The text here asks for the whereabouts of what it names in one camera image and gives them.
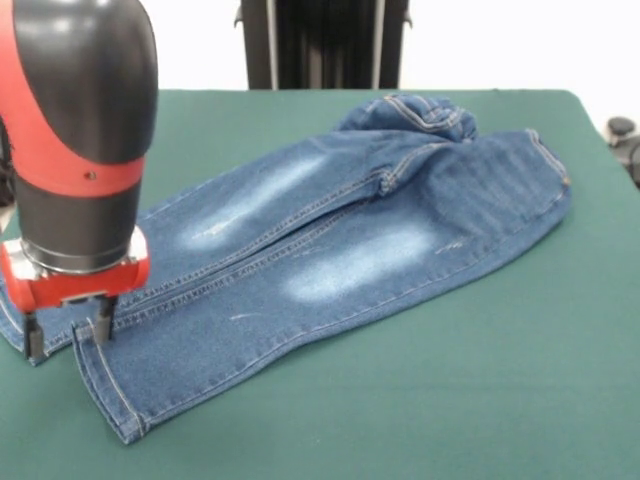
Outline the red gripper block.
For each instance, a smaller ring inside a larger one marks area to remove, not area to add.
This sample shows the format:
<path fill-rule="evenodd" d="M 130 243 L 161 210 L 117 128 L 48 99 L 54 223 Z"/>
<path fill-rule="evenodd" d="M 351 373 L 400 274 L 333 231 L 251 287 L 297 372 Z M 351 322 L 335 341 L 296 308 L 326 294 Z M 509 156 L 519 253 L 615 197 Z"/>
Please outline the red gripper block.
<path fill-rule="evenodd" d="M 19 239 L 1 244 L 1 271 L 8 297 L 25 313 L 23 317 L 24 355 L 38 360 L 44 355 L 44 332 L 34 311 L 60 307 L 84 298 L 104 295 L 93 324 L 96 344 L 112 339 L 113 321 L 119 295 L 142 287 L 150 272 L 147 240 L 136 227 L 122 260 L 94 273 L 60 273 L 47 269 L 27 255 Z"/>

